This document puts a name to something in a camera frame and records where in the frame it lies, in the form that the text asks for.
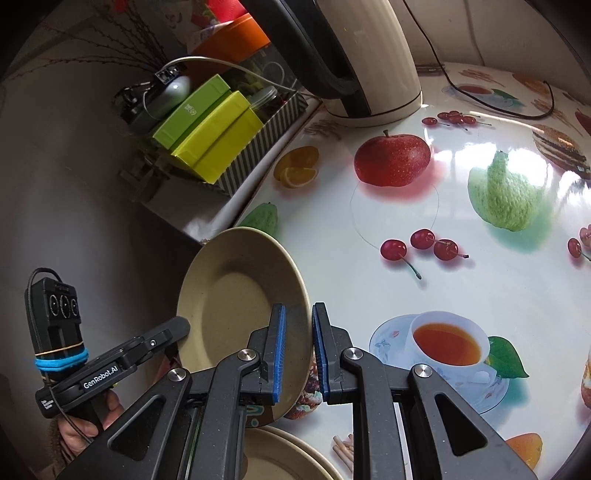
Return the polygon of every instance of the electric kettle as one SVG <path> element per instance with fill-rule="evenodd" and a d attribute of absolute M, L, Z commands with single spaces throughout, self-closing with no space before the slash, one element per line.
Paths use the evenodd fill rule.
<path fill-rule="evenodd" d="M 421 106 L 413 57 L 388 0 L 241 3 L 338 124 L 388 124 Z"/>

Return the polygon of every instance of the beige plate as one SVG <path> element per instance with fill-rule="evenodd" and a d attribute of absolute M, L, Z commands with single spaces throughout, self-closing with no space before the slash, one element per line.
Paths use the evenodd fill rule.
<path fill-rule="evenodd" d="M 253 330 L 269 325 L 271 306 L 290 308 L 285 336 L 281 400 L 273 407 L 249 407 L 247 426 L 266 425 L 285 415 L 306 384 L 312 357 L 310 300 L 285 249 L 259 230 L 226 230 L 191 263 L 177 314 L 191 332 L 180 344 L 180 359 L 191 372 L 214 367 L 246 348 Z"/>
<path fill-rule="evenodd" d="M 306 450 L 315 455 L 292 443 L 284 432 L 276 433 L 277 429 L 268 427 L 246 431 L 244 454 L 248 468 L 244 480 L 342 480 L 335 467 L 312 447 L 305 444 Z"/>
<path fill-rule="evenodd" d="M 324 455 L 322 455 L 318 450 L 312 448 L 310 445 L 308 445 L 303 440 L 299 439 L 298 437 L 293 436 L 291 433 L 287 433 L 283 430 L 276 429 L 275 427 L 267 426 L 267 427 L 263 427 L 262 429 L 266 430 L 268 432 L 274 433 L 275 435 L 278 435 L 279 437 L 282 437 L 285 440 L 288 440 L 289 442 L 293 443 L 295 446 L 304 450 L 308 455 L 310 455 L 314 460 L 316 460 L 322 466 L 322 468 L 324 468 L 324 470 L 326 470 L 328 472 L 328 474 L 330 475 L 330 477 L 333 480 L 343 480 L 343 477 L 341 476 L 339 471 L 335 468 L 335 466 L 332 463 L 330 463 L 327 460 L 327 458 Z"/>

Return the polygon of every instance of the orange container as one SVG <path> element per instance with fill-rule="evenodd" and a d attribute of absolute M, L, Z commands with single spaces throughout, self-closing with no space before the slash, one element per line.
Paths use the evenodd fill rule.
<path fill-rule="evenodd" d="M 250 14 L 237 18 L 229 25 L 197 46 L 191 55 L 203 55 L 214 59 L 240 63 L 251 57 L 271 41 Z M 216 73 L 222 74 L 230 67 L 206 61 L 188 61 L 187 70 L 183 74 L 191 77 L 193 88 L 197 88 Z"/>

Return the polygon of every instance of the green box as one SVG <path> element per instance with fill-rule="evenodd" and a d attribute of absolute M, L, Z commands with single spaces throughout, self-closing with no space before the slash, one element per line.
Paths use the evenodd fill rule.
<path fill-rule="evenodd" d="M 232 92 L 207 118 L 197 125 L 172 155 L 184 168 L 193 169 L 213 143 L 248 109 L 250 103 L 240 92 Z"/>
<path fill-rule="evenodd" d="M 219 75 L 211 77 L 160 124 L 152 138 L 174 150 L 229 95 L 228 84 Z"/>

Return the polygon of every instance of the striped basket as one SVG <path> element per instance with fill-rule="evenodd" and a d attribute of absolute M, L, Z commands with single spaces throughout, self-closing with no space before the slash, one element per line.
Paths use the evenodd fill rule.
<path fill-rule="evenodd" d="M 230 197 L 234 195 L 275 142 L 306 111 L 307 107 L 308 103 L 303 96 L 299 93 L 292 95 L 211 187 Z"/>

